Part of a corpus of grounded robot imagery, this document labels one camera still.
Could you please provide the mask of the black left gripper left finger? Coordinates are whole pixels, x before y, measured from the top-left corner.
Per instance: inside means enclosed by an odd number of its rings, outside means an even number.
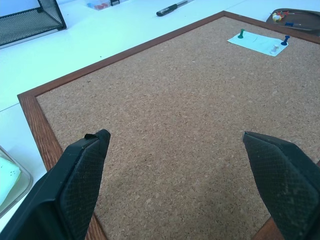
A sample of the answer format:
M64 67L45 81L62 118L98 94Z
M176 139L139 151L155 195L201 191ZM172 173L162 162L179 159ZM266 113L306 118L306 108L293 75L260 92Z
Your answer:
M111 134L70 144L0 233L2 240L83 240L97 203Z

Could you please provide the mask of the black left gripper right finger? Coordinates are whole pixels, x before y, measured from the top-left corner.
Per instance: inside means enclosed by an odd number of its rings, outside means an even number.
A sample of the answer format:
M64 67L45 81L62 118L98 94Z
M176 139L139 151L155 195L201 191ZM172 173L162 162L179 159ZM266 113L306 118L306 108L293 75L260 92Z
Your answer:
M320 238L320 168L297 145L246 131L251 171L267 210L286 240Z

